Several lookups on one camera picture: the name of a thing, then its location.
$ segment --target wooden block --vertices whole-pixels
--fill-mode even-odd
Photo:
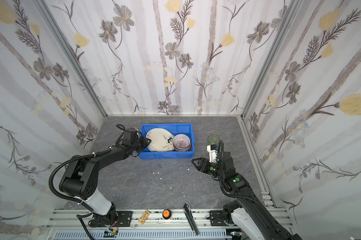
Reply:
[[[150,214],[150,212],[147,211],[147,210],[145,210],[144,213],[142,214],[142,216],[139,218],[138,221],[139,221],[141,224],[143,224],[143,223],[147,220],[147,218],[149,217],[149,214]]]

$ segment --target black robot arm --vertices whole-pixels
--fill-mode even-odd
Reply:
[[[198,171],[212,175],[214,180],[219,181],[224,195],[237,198],[237,201],[224,205],[223,216],[225,222],[229,225],[236,224],[241,228],[246,226],[247,224],[243,222],[243,218],[233,219],[235,217],[234,211],[243,208],[259,228],[259,232],[264,239],[301,240],[298,234],[291,235],[261,204],[248,181],[236,172],[231,154],[230,152],[224,152],[222,141],[220,145],[218,147],[217,163],[210,162],[203,157],[193,159],[192,163]]]
[[[124,130],[124,138],[109,147],[109,151],[80,160],[72,161],[59,184],[59,190],[82,200],[87,200],[96,190],[99,171],[117,161],[128,158],[134,151],[140,153],[151,140],[138,136],[135,128]]]
[[[49,178],[49,188],[53,194],[82,204],[91,212],[90,214],[93,214],[92,220],[89,222],[91,227],[110,226],[119,219],[115,211],[115,204],[107,200],[97,189],[99,171],[114,162],[133,156],[134,151],[138,156],[151,142],[135,128],[125,129],[120,124],[117,124],[117,127],[122,130],[122,134],[113,146],[105,151],[85,156],[73,156],[70,160],[56,167]],[[59,190],[67,195],[58,192],[53,185],[55,174],[65,165],[67,168],[60,181]],[[89,238],[93,239],[82,220],[90,214],[77,215],[77,217]]]

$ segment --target orange button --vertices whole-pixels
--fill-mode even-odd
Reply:
[[[163,216],[168,217],[170,215],[170,212],[168,210],[164,210]]]
[[[171,210],[165,209],[162,213],[164,219],[168,220],[171,218]]]

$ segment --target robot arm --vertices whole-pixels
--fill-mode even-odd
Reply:
[[[237,198],[223,207],[225,223],[236,224],[254,240],[301,240],[298,234],[292,236],[260,203],[250,184],[236,172],[230,152],[218,149],[217,156],[217,163],[206,158],[193,159],[192,163],[198,171],[219,181],[224,195]]]
[[[77,201],[78,204],[82,204],[94,214],[89,222],[91,227],[110,226],[118,219],[115,204],[107,200],[97,189],[99,171],[114,162],[128,158],[134,151],[139,155],[151,142],[135,128],[125,129],[119,124],[117,127],[122,130],[122,134],[113,146],[107,151],[93,153],[90,157],[73,156],[59,184],[60,191],[80,200]],[[53,171],[51,182],[56,172]],[[52,184],[49,185],[54,194],[62,197]]]

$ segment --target gray marble tabletop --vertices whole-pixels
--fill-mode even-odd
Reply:
[[[150,123],[191,123],[195,133],[193,158],[206,157],[207,137],[218,135],[230,151],[236,171],[250,183],[256,196],[261,191],[239,123],[235,117],[107,117],[92,147],[93,151],[114,144],[120,134],[115,124],[140,129]],[[132,157],[115,162],[99,172],[98,189],[117,209],[181,209],[188,202],[193,209],[222,208],[233,199],[222,194],[219,183],[195,169],[191,159],[141,160]],[[65,209],[82,209],[68,202]]]

